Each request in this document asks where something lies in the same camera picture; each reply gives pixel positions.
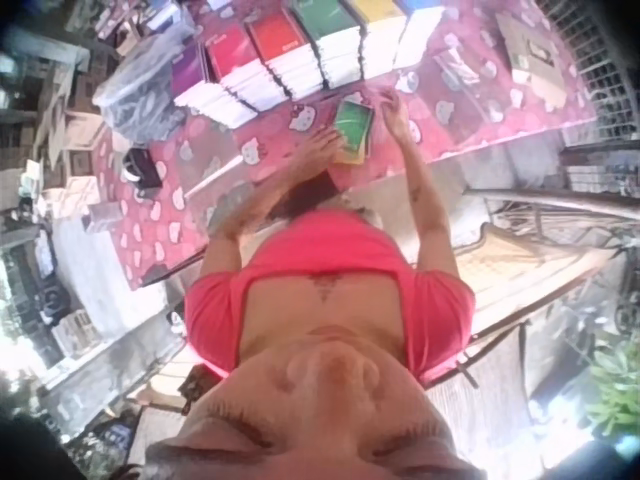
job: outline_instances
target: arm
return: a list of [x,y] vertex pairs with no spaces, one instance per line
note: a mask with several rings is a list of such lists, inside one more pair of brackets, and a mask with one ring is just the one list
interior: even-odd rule
[[385,124],[400,147],[405,163],[409,201],[420,238],[418,270],[441,270],[458,277],[449,217],[435,188],[431,169],[411,137],[407,107],[392,89],[384,90],[382,96]]
[[333,128],[319,130],[307,138],[286,168],[269,177],[220,224],[209,241],[200,276],[240,270],[241,239],[255,232],[289,190],[322,173],[342,145],[342,135]]

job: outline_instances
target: green leaves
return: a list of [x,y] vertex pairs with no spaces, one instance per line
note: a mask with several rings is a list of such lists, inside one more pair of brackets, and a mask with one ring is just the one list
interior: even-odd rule
[[587,405],[586,411],[594,427],[606,424],[604,436],[640,430],[639,370],[640,345],[635,338],[615,351],[595,352],[589,371],[600,390],[600,402]]

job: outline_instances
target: hand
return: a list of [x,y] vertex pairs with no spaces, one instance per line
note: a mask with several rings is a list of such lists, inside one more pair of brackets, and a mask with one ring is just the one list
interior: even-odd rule
[[344,147],[344,137],[333,127],[321,128],[306,138],[293,154],[286,175],[294,187],[320,175]]
[[396,142],[402,143],[411,140],[409,130],[409,111],[406,104],[400,100],[398,93],[393,88],[385,88],[380,91],[382,96],[382,116],[387,130]]

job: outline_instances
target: plastic bag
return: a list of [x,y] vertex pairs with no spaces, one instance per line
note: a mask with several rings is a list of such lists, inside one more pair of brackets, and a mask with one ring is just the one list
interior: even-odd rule
[[166,140],[185,120],[171,95],[171,60],[196,32],[190,17],[142,42],[98,87],[93,103],[107,125],[137,144]]

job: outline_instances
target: pink shirt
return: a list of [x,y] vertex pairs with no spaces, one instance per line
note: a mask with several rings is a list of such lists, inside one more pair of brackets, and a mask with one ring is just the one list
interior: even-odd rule
[[246,295],[254,281],[345,272],[395,278],[407,367],[416,378],[430,381],[455,366],[470,336],[475,309],[471,289],[444,272],[415,271],[387,234],[341,210],[308,213],[269,238],[239,272],[199,279],[185,300],[189,341],[214,371],[226,377],[238,365]]

